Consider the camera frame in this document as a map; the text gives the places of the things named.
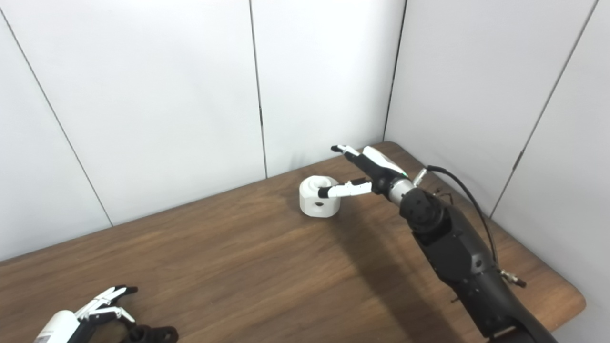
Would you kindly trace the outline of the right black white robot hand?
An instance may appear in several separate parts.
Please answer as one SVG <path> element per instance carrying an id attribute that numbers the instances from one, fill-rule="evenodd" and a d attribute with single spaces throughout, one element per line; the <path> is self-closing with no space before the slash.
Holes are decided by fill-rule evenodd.
<path id="1" fill-rule="evenodd" d="M 372 146 L 366 146 L 362 152 L 348 145 L 334 145 L 331 150 L 341 153 L 366 177 L 320 187 L 317 191 L 319 198 L 355 197 L 374 193 L 383 195 L 399 207 L 403 197 L 416 188 L 403 169 Z"/>

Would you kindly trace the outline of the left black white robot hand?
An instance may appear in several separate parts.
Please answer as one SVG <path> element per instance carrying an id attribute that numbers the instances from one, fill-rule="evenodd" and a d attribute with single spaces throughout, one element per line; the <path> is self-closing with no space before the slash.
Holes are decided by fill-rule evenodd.
<path id="1" fill-rule="evenodd" d="M 138 291 L 136 286 L 112 286 L 77 311 L 61 310 L 51 317 L 34 342 L 88 343 L 98 326 L 114 321 L 121 322 L 130 330 L 136 325 L 136 320 L 117 303 L 120 298 Z"/>

